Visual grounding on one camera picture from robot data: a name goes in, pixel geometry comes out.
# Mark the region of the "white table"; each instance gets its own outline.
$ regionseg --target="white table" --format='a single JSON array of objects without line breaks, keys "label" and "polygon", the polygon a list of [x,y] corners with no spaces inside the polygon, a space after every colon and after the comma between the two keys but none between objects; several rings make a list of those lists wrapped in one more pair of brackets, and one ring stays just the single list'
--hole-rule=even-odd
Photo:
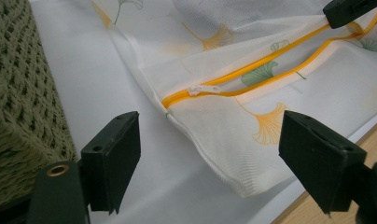
[{"label": "white table", "polygon": [[91,212],[91,223],[270,223],[303,192],[289,179],[259,196],[234,194],[142,93],[90,0],[31,2],[77,152],[115,116],[140,113],[142,157],[120,213]]}]

